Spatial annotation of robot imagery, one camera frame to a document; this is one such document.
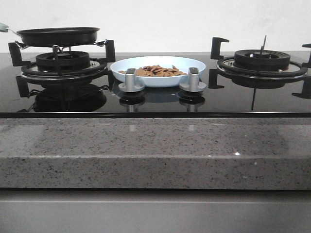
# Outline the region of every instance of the granite countertop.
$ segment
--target granite countertop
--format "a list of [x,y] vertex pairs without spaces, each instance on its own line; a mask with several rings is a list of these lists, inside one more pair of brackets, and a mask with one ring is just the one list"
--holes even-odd
[[0,187],[311,190],[310,142],[310,118],[0,119]]

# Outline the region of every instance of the glass surface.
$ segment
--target glass surface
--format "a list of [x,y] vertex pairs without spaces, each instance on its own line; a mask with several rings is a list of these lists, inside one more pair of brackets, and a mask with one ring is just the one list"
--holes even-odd
[[[292,61],[306,62],[308,53],[291,52]],[[157,113],[157,117],[168,116],[169,113],[181,115],[198,112],[209,113],[254,113],[254,112],[281,112],[281,113],[311,113],[311,81],[309,78],[293,83],[265,84],[243,82],[237,78],[224,77],[220,74],[211,78],[213,70],[217,69],[217,60],[210,60],[209,53],[170,54],[184,56],[202,61],[207,68],[201,81],[207,84],[202,96],[189,97],[179,87],[145,88],[138,94],[127,95],[118,89],[119,81],[114,77],[108,79],[107,75],[94,79],[91,88],[107,85],[110,90],[94,91],[82,101],[66,101],[58,103],[52,108],[50,101],[37,100],[36,95],[20,97],[16,76],[20,75],[20,67],[13,67],[10,54],[1,54],[0,60],[0,112],[93,112],[103,114],[124,113]],[[35,55],[22,54],[24,60],[35,61]],[[138,54],[116,54],[117,60],[139,56]],[[91,54],[91,57],[100,58],[100,53]],[[42,91],[41,85],[28,83],[29,91]]]

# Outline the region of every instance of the frying pan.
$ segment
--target frying pan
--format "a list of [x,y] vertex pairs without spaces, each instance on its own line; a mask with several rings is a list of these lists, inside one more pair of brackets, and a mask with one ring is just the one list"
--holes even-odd
[[[0,23],[0,32],[8,32],[9,27]],[[97,40],[99,28],[42,28],[14,32],[22,38],[27,46],[60,47],[93,44]]]

